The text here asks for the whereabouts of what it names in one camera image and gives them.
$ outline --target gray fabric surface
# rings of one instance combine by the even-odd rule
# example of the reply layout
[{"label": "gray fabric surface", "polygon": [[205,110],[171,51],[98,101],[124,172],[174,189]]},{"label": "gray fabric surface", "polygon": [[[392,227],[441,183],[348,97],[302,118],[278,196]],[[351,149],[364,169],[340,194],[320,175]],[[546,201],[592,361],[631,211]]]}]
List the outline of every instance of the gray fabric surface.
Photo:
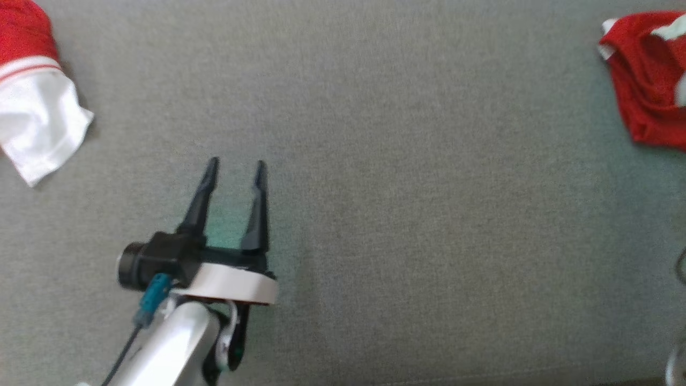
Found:
[{"label": "gray fabric surface", "polygon": [[41,0],[96,122],[35,190],[0,157],[0,384],[99,384],[210,156],[235,245],[270,166],[279,304],[224,385],[659,376],[686,157],[632,145],[595,51],[657,0]]}]

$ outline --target white cloth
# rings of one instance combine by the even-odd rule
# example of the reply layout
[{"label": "white cloth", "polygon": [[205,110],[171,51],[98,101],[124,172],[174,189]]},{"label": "white cloth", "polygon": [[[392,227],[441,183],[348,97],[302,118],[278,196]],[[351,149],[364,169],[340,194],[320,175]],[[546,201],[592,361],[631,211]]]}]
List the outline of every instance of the white cloth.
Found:
[{"label": "white cloth", "polygon": [[29,186],[71,157],[92,121],[53,59],[32,56],[0,67],[0,146]]}]

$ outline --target black cable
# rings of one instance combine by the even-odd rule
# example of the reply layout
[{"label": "black cable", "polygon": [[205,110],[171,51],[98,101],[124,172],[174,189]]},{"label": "black cable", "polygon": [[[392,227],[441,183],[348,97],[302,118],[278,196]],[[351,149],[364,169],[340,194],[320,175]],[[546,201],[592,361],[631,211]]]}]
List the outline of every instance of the black cable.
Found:
[{"label": "black cable", "polygon": [[684,263],[684,260],[686,260],[686,249],[684,249],[683,252],[681,252],[679,258],[676,259],[676,264],[674,265],[674,270],[676,271],[676,278],[679,279],[681,284],[686,286],[686,275],[684,275],[684,270],[681,267],[681,265]]},{"label": "black cable", "polygon": [[110,373],[107,374],[107,378],[102,382],[102,386],[107,386],[110,384],[110,381],[112,378],[115,377],[115,374],[117,373],[117,370],[119,370],[119,366],[124,362],[124,358],[126,358],[126,353],[128,350],[130,350],[131,346],[133,345],[133,341],[136,340],[136,337],[138,336],[138,333],[143,329],[143,326],[136,326],[133,329],[133,332],[131,332],[131,336],[129,337],[128,342],[124,345],[124,348],[121,349],[121,353],[119,354],[119,358],[117,358],[117,361],[115,364],[112,366],[112,369],[110,370]]}]

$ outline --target silver metal tube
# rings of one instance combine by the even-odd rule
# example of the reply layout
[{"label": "silver metal tube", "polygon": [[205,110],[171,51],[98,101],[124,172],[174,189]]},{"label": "silver metal tube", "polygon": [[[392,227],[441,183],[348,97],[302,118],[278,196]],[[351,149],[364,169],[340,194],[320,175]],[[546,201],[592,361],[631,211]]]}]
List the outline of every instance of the silver metal tube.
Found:
[{"label": "silver metal tube", "polygon": [[219,319],[205,305],[184,303],[119,370],[111,386],[197,385],[219,333]]}]

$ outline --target robotic arm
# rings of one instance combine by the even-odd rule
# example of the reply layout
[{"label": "robotic arm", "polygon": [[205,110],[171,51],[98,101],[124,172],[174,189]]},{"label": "robotic arm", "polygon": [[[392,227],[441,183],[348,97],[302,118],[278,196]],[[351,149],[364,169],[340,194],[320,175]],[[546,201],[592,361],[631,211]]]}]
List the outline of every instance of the robotic arm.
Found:
[{"label": "robotic arm", "polygon": [[241,363],[252,305],[276,301],[276,277],[269,271],[266,166],[260,161],[252,187],[255,198],[239,249],[208,247],[204,228],[219,159],[210,159],[184,220],[174,233],[158,231],[147,243],[129,244],[117,261],[117,280],[126,289],[147,291],[141,310],[154,303],[151,288],[163,287],[165,319],[115,376],[140,329],[134,330],[103,386],[192,386],[198,378],[216,386],[223,371]]}]

